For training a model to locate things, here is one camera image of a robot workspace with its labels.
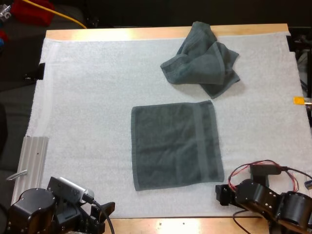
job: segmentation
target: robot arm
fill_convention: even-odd
[[[51,177],[47,190],[29,189],[10,207],[5,233],[104,233],[104,221],[115,210],[115,203],[92,205],[91,213],[87,214],[81,208],[84,197],[90,202],[92,192],[62,177]]]

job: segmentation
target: white towel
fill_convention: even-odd
[[[243,163],[272,159],[308,170],[312,141],[294,53],[287,33],[219,37],[240,54],[241,81],[213,100],[225,177]],[[200,85],[172,85],[161,63],[184,39],[73,42],[46,39],[43,81],[37,82],[27,134],[49,137],[42,187],[62,176],[116,202],[112,217],[231,215],[215,199],[217,183],[136,192],[131,165],[131,108],[209,99]],[[234,182],[248,178],[248,171]],[[277,192],[291,189],[271,176]]]

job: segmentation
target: folded gray towel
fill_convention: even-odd
[[[134,107],[131,137],[137,191],[224,180],[210,101]]]
[[[216,41],[208,24],[194,22],[177,55],[160,67],[170,83],[201,84],[216,98],[239,81],[232,69],[237,56]]]

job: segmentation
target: black cable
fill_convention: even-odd
[[[236,221],[236,215],[237,214],[240,214],[240,213],[243,213],[243,212],[246,212],[247,210],[242,210],[242,211],[237,211],[235,212],[233,215],[232,215],[232,219],[233,221],[237,224],[237,226],[239,226],[243,231],[245,231],[245,233],[248,233],[248,234],[251,234],[249,231],[247,231],[242,225],[239,224],[239,222]]]
[[[112,224],[112,222],[111,222],[111,219],[109,218],[109,216],[107,215],[107,213],[105,212],[105,210],[102,209],[101,205],[98,204],[95,200],[93,200],[93,204],[96,205],[96,206],[102,211],[102,213],[104,214],[105,218],[107,219],[109,228],[111,229],[111,233],[112,233],[112,234],[115,234],[114,227],[113,227],[113,224]]]
[[[300,170],[297,170],[297,169],[294,169],[294,168],[290,168],[290,167],[284,167],[286,171],[294,171],[294,172],[298,172],[300,174],[303,174],[305,175],[306,177],[309,177],[311,180],[312,180],[312,176],[311,175],[308,175],[307,173],[304,173]]]
[[[114,231],[114,227],[113,227],[113,224],[111,222],[111,219],[109,218],[109,216],[107,215],[107,213],[105,212],[105,210],[101,207],[100,204],[97,203],[97,201],[94,200],[94,198],[88,194],[84,194],[82,196],[82,199],[85,201],[85,202],[88,202],[89,204],[93,204],[93,205],[96,205],[103,213],[103,215],[105,216],[105,218],[107,219],[107,222],[108,222],[108,225],[109,225],[109,228],[111,229],[111,233],[112,234],[115,234],[115,231]]]

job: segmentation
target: table surface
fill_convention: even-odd
[[[190,28],[191,27],[159,27],[49,30],[46,32],[46,38],[75,41],[183,38],[187,36]],[[218,25],[211,26],[211,29],[216,36],[251,35],[288,31],[287,24]],[[269,232],[267,221],[265,219],[238,218],[237,221],[253,234],[265,234]],[[112,223],[116,234],[244,233],[230,217],[112,219]],[[110,234],[108,224],[106,225],[106,233]]]

